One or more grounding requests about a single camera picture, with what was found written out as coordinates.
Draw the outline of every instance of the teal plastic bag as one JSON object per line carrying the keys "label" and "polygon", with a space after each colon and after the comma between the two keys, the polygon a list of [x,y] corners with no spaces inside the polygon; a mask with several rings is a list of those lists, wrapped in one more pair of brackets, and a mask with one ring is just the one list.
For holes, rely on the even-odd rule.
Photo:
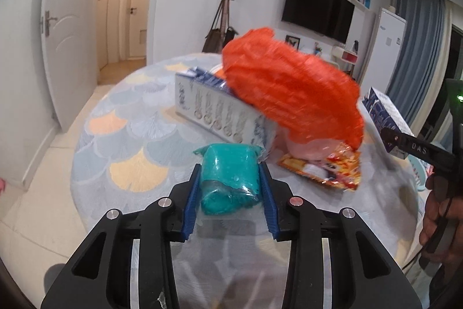
{"label": "teal plastic bag", "polygon": [[201,208],[206,215],[233,213],[260,201],[258,157],[261,147],[220,143],[194,153],[204,157]]}

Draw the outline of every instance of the door handle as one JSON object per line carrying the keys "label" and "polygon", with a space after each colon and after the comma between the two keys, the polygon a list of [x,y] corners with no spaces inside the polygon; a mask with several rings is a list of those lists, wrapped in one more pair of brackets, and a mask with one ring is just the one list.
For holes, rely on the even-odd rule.
{"label": "door handle", "polygon": [[50,21],[58,21],[57,17],[50,17],[50,11],[45,12],[45,37],[50,35]]}

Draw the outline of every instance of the blue curtain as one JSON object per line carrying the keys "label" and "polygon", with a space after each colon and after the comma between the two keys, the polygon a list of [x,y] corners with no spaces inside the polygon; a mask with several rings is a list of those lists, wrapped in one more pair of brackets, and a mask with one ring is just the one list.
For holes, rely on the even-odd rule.
{"label": "blue curtain", "polygon": [[404,41],[387,95],[411,125],[424,101],[438,62],[445,0],[397,0],[407,21]]}

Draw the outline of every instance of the floor tile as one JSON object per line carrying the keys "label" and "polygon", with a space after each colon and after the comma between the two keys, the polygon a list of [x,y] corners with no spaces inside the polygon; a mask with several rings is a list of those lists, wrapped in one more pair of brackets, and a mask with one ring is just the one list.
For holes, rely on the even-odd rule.
{"label": "floor tile", "polygon": [[59,132],[55,139],[52,141],[51,147],[71,148],[76,147],[79,141],[80,134],[82,133],[85,120],[90,115],[91,111],[98,105],[98,102],[104,95],[93,94],[92,97],[84,105],[76,120],[73,122],[67,133]]}
{"label": "floor tile", "polygon": [[26,297],[36,308],[40,308],[45,297],[45,273],[51,266],[67,261],[68,258],[46,250],[13,232],[10,259],[5,266]]}
{"label": "floor tile", "polygon": [[24,190],[9,184],[6,184],[5,190],[0,193],[0,221],[10,228],[14,228],[24,193]]}
{"label": "floor tile", "polygon": [[11,239],[13,237],[13,230],[5,224],[0,223],[0,258],[6,266],[10,261]]}
{"label": "floor tile", "polygon": [[108,63],[100,71],[98,84],[117,84],[126,76],[130,75],[132,72],[145,66],[146,58],[133,61],[120,61],[117,63]]}
{"label": "floor tile", "polygon": [[71,197],[74,151],[49,148],[19,206],[15,231],[70,257],[87,235]]}
{"label": "floor tile", "polygon": [[101,95],[101,98],[103,98],[103,96],[105,96],[113,87],[114,87],[113,84],[98,85],[93,95],[94,96]]}

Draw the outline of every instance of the snack package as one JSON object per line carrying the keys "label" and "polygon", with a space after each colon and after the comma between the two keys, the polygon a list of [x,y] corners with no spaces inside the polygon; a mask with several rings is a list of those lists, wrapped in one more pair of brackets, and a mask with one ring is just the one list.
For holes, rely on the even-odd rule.
{"label": "snack package", "polygon": [[361,178],[359,157],[360,152],[354,152],[342,142],[321,161],[307,161],[286,154],[278,165],[322,185],[355,191]]}
{"label": "snack package", "polygon": [[194,151],[203,155],[201,208],[206,215],[233,213],[259,202],[258,157],[262,148],[213,144]]}
{"label": "snack package", "polygon": [[291,141],[342,141],[356,151],[363,140],[358,84],[319,57],[273,37],[270,28],[261,28],[227,44],[222,52],[227,85],[288,129]]}

